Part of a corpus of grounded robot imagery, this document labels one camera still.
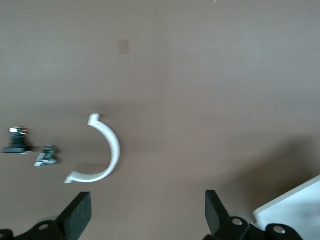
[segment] round metal bolt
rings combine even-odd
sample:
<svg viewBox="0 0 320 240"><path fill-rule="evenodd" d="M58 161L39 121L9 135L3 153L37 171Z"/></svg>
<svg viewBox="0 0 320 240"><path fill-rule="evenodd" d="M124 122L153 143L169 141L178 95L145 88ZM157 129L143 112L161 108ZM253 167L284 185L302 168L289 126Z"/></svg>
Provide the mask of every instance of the round metal bolt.
<svg viewBox="0 0 320 240"><path fill-rule="evenodd" d="M273 230L277 233L277 234L285 234L286 230L284 230L283 227L281 226L274 226Z"/></svg>
<svg viewBox="0 0 320 240"><path fill-rule="evenodd" d="M45 230L45 229L47 229L48 227L49 227L48 224L43 224L43 225L41 225L41 226L39 227L39 230Z"/></svg>
<svg viewBox="0 0 320 240"><path fill-rule="evenodd" d="M242 221L239 219L239 218L234 218L233 220L232 220L232 223L234 224L234 225L237 225L237 226L241 226L243 223L242 223Z"/></svg>

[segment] white curved object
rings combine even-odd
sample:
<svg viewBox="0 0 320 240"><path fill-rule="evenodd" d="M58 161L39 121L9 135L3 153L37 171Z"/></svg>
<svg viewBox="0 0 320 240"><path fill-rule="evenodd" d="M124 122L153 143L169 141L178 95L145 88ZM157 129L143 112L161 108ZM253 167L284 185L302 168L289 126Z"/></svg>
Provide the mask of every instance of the white curved object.
<svg viewBox="0 0 320 240"><path fill-rule="evenodd" d="M98 174L85 174L78 171L73 171L64 181L65 184L70 184L72 181L80 183L92 183L104 179L115 169L120 157L120 144L116 134L104 123L99 121L99 113L90 115L88 125L97 129L108 141L111 149L111 161L109 167Z"/></svg>

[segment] screw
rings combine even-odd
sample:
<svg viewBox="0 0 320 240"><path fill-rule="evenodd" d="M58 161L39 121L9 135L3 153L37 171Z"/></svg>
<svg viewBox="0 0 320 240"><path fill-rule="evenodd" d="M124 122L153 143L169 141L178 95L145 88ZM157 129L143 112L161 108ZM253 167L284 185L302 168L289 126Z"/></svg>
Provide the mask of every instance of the screw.
<svg viewBox="0 0 320 240"><path fill-rule="evenodd" d="M239 218L234 218L233 220L232 220L232 223L234 224L234 225L237 225L237 226L241 226L243 223L242 223L242 221L239 219Z"/></svg>
<svg viewBox="0 0 320 240"><path fill-rule="evenodd" d="M281 226L274 226L273 230L277 233L277 234L285 234L286 230L284 230L283 227Z"/></svg>
<svg viewBox="0 0 320 240"><path fill-rule="evenodd" d="M39 230L45 230L45 229L47 229L48 227L49 227L48 224L43 224L43 225L41 225L41 226L39 227Z"/></svg>

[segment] white crescent-shaped object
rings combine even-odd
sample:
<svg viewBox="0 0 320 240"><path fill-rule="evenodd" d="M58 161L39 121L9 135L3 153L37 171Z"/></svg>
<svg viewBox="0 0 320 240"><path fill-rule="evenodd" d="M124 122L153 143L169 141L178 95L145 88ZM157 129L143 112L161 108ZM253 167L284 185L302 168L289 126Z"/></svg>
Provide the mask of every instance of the white crescent-shaped object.
<svg viewBox="0 0 320 240"><path fill-rule="evenodd" d="M90 115L88 125L97 129L108 141L111 149L111 161L109 167L98 174L85 174L78 171L73 171L64 181L65 184L70 184L72 181L79 183L92 183L104 179L115 169L120 157L120 144L116 134L110 127L99 121L99 113Z"/></svg>

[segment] beige surface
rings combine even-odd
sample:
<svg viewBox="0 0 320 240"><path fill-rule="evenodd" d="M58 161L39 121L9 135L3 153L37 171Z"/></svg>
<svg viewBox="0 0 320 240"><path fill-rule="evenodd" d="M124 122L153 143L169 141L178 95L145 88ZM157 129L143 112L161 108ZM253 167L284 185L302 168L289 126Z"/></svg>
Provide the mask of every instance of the beige surface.
<svg viewBox="0 0 320 240"><path fill-rule="evenodd" d="M320 173L320 1L0 1L0 146L29 128L38 152L0 154L0 229L21 234L92 194L83 240L209 234L205 190L250 214ZM118 135L114 173L99 173Z"/></svg>

